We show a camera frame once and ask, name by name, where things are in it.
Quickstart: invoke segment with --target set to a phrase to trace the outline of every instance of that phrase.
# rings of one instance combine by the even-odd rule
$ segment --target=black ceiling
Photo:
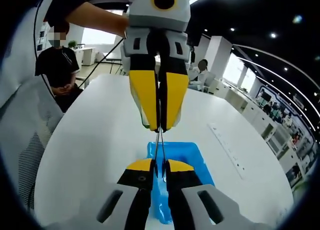
[[[198,19],[203,34],[223,36],[233,44],[250,46],[277,55],[296,65],[320,85],[320,11],[318,0],[199,0],[191,6],[191,16]],[[125,9],[125,3],[97,4],[104,9]],[[293,23],[296,15],[301,23]],[[271,38],[270,33],[277,34]],[[319,109],[314,92],[320,92],[303,74],[284,62],[242,49],[254,62],[276,72],[302,91]],[[260,68],[268,82],[292,97],[297,91],[278,77]],[[316,127],[319,117],[309,103],[305,114]]]

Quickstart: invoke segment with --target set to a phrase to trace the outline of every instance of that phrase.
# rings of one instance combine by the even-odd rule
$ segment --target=screw hole
[[[145,176],[140,176],[140,177],[138,177],[138,180],[140,182],[144,182],[146,180],[146,177]]]

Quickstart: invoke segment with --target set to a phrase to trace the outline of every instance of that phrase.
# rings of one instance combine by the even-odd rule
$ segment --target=mesh chair back
[[[22,202],[33,209],[39,164],[63,113],[41,76],[23,83],[0,108],[0,153]]]

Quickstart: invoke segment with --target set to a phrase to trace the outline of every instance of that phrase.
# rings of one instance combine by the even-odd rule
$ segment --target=camera lens
[[[168,10],[173,7],[175,0],[154,0],[154,5],[162,10]]]

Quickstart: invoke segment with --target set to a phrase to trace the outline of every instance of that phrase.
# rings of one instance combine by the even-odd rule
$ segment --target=blue plastic container
[[[202,184],[212,184],[214,181],[209,173],[204,159],[193,142],[164,142],[165,158],[184,162],[194,167],[195,173]],[[156,153],[156,143],[149,142],[147,146],[147,158],[154,158]],[[163,147],[159,142],[157,153],[158,178],[153,176],[153,189],[151,193],[154,215],[162,224],[171,224],[172,217],[168,206],[167,185],[162,178]]]

